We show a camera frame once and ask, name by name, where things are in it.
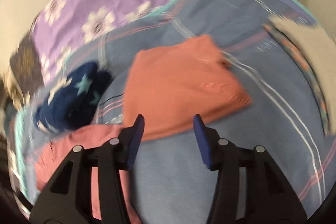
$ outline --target mattress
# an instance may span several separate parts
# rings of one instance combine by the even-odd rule
[[[87,61],[108,64],[115,78],[93,123],[122,123],[122,94],[135,54],[209,34],[235,60],[231,70],[254,103],[207,126],[237,146],[263,145],[311,216],[336,180],[336,139],[324,136],[318,106],[300,69],[263,30],[269,14],[315,23],[295,0],[174,0],[76,50],[20,112],[11,134],[16,145],[14,166],[28,200],[34,203],[38,195],[34,162],[41,147],[57,137],[35,128],[31,117],[58,77]],[[192,131],[144,142],[132,171],[132,202],[144,223],[205,223],[216,178],[216,172],[203,165]]]

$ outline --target orange garment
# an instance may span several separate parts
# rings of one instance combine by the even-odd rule
[[[85,149],[99,147],[111,138],[118,137],[122,126],[95,124],[82,127],[70,135],[55,142],[50,142],[42,149],[38,161],[35,163],[36,187],[42,190],[53,173],[62,163],[67,154],[75,145],[82,145]],[[120,182],[124,194],[127,212],[131,224],[141,224],[141,221],[130,203],[129,178],[127,171],[120,170]],[[91,174],[91,203],[92,216],[101,220],[99,192],[98,192],[98,168],[92,168]]]
[[[208,123],[246,107],[252,100],[229,66],[209,35],[140,51],[125,86],[124,126],[142,114],[148,141],[191,129],[196,114]]]

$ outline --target pink cloth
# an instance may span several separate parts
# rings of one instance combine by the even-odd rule
[[[58,166],[75,145],[82,145],[85,149],[101,146],[111,138],[118,137],[122,126],[95,124],[82,127],[72,134],[50,142],[43,147],[38,161],[35,163],[36,187],[42,190]],[[129,178],[127,171],[120,171],[121,186],[124,193],[127,212],[132,224],[141,224],[141,221],[132,208],[129,196]],[[101,220],[98,195],[98,168],[92,168],[91,177],[92,215]]]

